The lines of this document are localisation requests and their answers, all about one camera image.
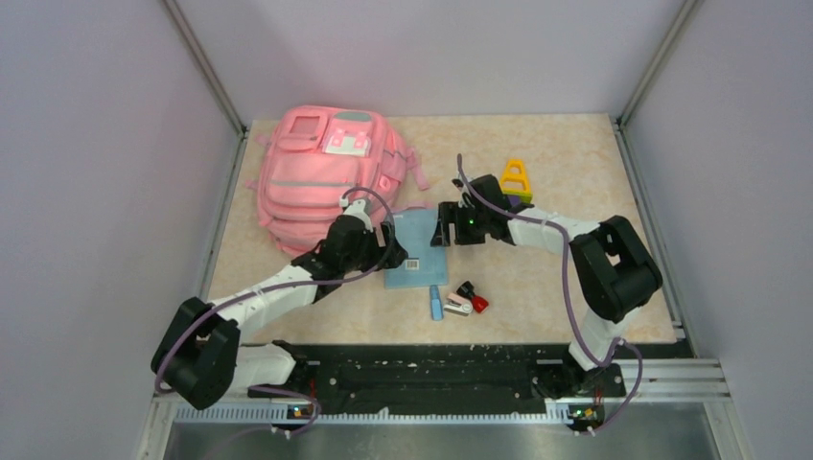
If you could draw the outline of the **light blue notebook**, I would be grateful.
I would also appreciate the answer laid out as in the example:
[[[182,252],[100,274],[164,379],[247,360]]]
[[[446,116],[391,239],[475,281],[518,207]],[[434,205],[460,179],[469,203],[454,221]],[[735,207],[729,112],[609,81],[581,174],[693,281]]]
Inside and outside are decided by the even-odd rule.
[[[444,246],[430,245],[437,223],[437,210],[407,209],[394,218],[395,236],[407,256],[400,266],[384,272],[384,287],[445,286],[449,282],[446,249]]]

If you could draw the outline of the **red black stamp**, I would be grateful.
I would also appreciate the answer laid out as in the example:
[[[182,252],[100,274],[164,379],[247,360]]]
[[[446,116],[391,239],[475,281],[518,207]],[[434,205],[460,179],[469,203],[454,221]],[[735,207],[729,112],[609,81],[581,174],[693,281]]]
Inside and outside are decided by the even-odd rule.
[[[484,313],[489,307],[489,301],[476,292],[476,288],[471,281],[463,282],[455,293],[468,300],[476,313]]]

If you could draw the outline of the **pink student backpack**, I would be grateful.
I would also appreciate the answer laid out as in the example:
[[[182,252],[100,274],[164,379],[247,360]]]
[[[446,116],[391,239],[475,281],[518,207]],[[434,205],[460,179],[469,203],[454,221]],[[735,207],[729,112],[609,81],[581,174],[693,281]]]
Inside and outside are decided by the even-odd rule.
[[[377,112],[300,105],[259,141],[266,153],[256,182],[258,221],[293,257],[327,235],[352,188],[393,204],[408,175],[419,190],[430,186],[415,150]]]

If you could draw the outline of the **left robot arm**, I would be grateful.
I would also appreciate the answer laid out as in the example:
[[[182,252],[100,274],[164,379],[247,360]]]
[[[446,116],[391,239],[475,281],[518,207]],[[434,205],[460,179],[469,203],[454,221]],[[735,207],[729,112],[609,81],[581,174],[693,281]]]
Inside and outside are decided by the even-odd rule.
[[[301,393],[308,372],[290,351],[274,344],[251,348],[245,340],[286,313],[406,258],[393,218],[372,230],[362,218],[340,216],[314,249],[263,282],[214,302],[184,301],[151,360],[155,390],[175,392],[196,409],[254,385],[273,385],[285,396]]]

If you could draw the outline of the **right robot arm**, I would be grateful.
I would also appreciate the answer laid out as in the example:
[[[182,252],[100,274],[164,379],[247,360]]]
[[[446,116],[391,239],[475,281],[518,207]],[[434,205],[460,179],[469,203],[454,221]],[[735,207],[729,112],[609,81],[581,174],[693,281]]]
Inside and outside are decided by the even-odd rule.
[[[567,218],[511,198],[491,174],[453,180],[457,201],[438,205],[433,247],[487,238],[544,249],[562,258],[562,287],[574,339],[562,369],[565,387],[589,394],[601,381],[631,318],[662,288],[663,277],[629,219]]]

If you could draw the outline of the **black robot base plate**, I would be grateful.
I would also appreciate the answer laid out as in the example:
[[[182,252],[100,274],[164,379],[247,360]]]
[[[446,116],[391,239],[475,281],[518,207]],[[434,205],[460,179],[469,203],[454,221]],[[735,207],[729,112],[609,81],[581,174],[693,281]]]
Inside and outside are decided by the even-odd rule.
[[[510,396],[610,399],[626,396],[619,365],[583,371],[563,344],[279,346],[294,368],[281,388],[325,401],[332,391],[505,390]]]

